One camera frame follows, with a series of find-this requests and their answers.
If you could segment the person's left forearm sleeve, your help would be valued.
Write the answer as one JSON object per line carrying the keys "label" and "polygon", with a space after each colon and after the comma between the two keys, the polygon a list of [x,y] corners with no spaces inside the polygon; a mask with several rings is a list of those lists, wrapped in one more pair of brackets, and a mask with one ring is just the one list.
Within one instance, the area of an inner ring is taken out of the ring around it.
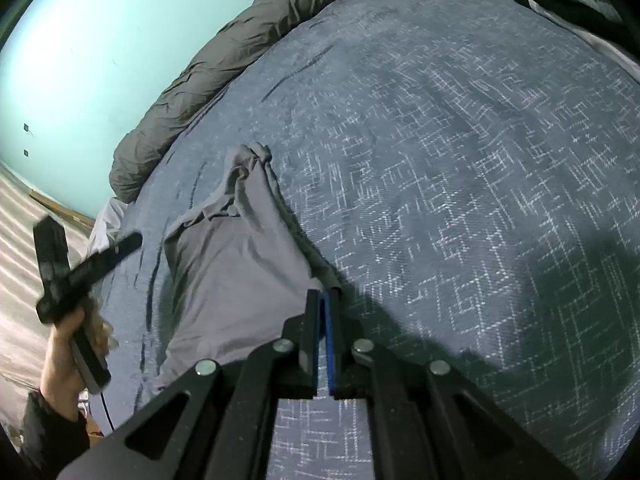
{"label": "person's left forearm sleeve", "polygon": [[40,392],[28,395],[23,437],[18,456],[26,479],[56,479],[90,448],[87,421],[81,411],[75,420],[69,420],[51,408]]}

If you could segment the person's left hand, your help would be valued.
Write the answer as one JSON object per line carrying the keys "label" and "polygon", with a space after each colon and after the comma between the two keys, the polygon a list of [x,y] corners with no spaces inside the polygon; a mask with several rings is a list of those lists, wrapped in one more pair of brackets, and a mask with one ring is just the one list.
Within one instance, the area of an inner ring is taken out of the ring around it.
{"label": "person's left hand", "polygon": [[85,299],[51,326],[39,391],[50,408],[70,422],[78,421],[79,396],[87,389],[72,350],[74,333],[81,328],[89,329],[89,340],[99,356],[107,356],[118,346],[113,326],[102,318],[92,299]]}

